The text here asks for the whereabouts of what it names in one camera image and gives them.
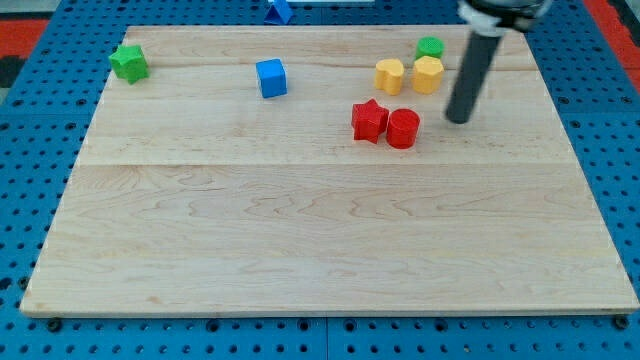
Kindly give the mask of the black white rod mount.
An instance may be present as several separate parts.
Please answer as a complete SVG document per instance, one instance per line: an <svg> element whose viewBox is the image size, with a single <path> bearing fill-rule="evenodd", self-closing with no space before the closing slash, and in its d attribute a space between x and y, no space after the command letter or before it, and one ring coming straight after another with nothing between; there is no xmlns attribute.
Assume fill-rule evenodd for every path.
<svg viewBox="0 0 640 360"><path fill-rule="evenodd" d="M529 32L553 0L459 0L458 15L481 36L503 36L508 29Z"/></svg>

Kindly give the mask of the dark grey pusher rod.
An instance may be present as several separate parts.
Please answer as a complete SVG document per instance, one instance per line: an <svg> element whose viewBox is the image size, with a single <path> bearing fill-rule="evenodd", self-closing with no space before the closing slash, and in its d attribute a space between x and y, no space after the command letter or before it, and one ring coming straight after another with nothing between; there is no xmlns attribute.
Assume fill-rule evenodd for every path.
<svg viewBox="0 0 640 360"><path fill-rule="evenodd" d="M471 32L467 48L447 104L446 118L454 124L471 119L484 80L489 72L501 37Z"/></svg>

